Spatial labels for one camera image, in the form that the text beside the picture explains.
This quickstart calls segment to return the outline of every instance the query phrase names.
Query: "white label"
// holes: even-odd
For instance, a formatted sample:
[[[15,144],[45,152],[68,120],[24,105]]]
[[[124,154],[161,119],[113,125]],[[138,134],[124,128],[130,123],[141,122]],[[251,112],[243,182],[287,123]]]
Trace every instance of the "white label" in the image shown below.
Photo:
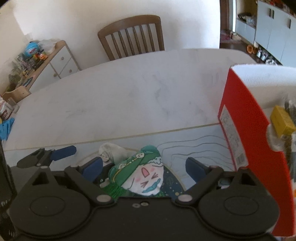
[[[249,165],[249,163],[244,151],[244,146],[242,145],[235,124],[226,106],[223,106],[220,121],[228,139],[236,168],[239,169],[240,167],[246,167],[247,165]]]

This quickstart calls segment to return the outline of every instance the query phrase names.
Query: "blue mustache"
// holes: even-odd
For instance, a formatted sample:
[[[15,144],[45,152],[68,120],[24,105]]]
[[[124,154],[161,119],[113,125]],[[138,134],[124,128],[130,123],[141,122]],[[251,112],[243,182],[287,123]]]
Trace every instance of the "blue mustache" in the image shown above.
[[[159,183],[160,183],[160,178],[155,183],[153,183],[151,187],[148,187],[146,190],[142,191],[142,193],[147,193],[147,192],[153,191],[154,189],[157,188],[157,185]]]

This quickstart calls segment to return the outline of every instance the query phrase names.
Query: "silver bolt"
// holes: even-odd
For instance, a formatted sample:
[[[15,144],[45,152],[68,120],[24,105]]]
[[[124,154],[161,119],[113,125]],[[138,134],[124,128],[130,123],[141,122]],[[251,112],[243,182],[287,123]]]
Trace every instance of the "silver bolt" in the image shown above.
[[[178,196],[178,200],[181,202],[190,202],[191,200],[193,200],[193,197],[188,194],[183,194]]]
[[[149,205],[149,203],[148,203],[148,202],[141,202],[141,205],[142,205],[143,207],[146,207],[146,206]]]
[[[139,203],[134,203],[132,206],[133,206],[134,208],[139,208],[139,207],[141,207],[141,205],[140,205]]]
[[[97,196],[96,199],[99,202],[109,202],[109,201],[112,200],[112,198],[109,195],[106,195],[106,194],[99,195],[99,196]]]

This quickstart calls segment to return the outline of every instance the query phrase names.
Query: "plush toy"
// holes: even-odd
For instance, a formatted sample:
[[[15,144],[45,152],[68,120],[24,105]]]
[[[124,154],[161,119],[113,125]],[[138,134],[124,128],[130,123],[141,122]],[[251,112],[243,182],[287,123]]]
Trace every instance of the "plush toy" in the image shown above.
[[[109,181],[111,183],[104,191],[109,194],[116,192],[116,196],[123,195],[125,191],[141,196],[164,196],[160,192],[163,163],[159,151],[154,146],[145,146],[132,157],[112,167]]]

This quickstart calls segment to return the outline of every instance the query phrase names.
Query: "black circular motor housing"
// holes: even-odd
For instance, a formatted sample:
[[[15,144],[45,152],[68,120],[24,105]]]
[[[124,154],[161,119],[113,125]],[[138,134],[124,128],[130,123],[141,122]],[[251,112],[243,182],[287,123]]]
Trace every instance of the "black circular motor housing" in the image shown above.
[[[73,230],[89,212],[90,203],[79,192],[46,184],[32,186],[17,196],[9,211],[18,229],[35,236],[55,236]]]
[[[262,188],[236,185],[203,196],[198,212],[218,231],[236,236],[254,236],[274,227],[279,208]]]

